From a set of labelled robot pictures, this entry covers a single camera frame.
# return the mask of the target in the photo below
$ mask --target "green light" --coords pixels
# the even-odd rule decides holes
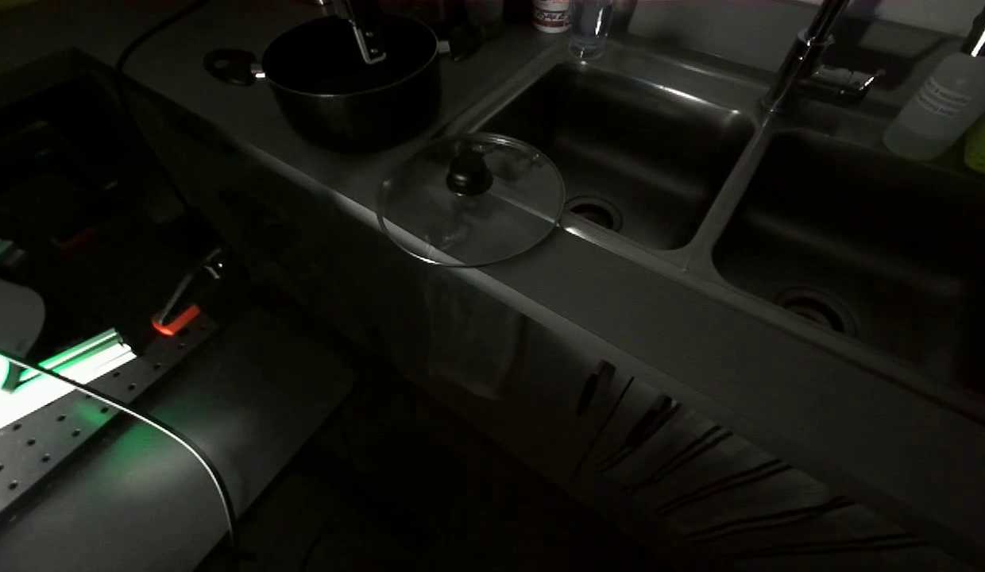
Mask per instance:
[[[85,384],[134,358],[138,354],[120,341],[120,333],[105,330],[97,337],[90,337],[76,346],[61,349],[40,364]],[[8,391],[2,389],[6,370],[8,370],[8,361],[0,356],[0,430],[73,391],[61,382],[40,382],[40,376],[23,376],[19,384]]]

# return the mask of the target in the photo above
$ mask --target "black pot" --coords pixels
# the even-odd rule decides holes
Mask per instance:
[[[214,52],[205,70],[227,81],[266,78],[285,121],[336,151],[385,150],[425,130],[437,111],[437,37],[398,15],[368,21],[386,56],[364,63],[353,26],[310,18],[280,35],[265,61],[251,52]]]

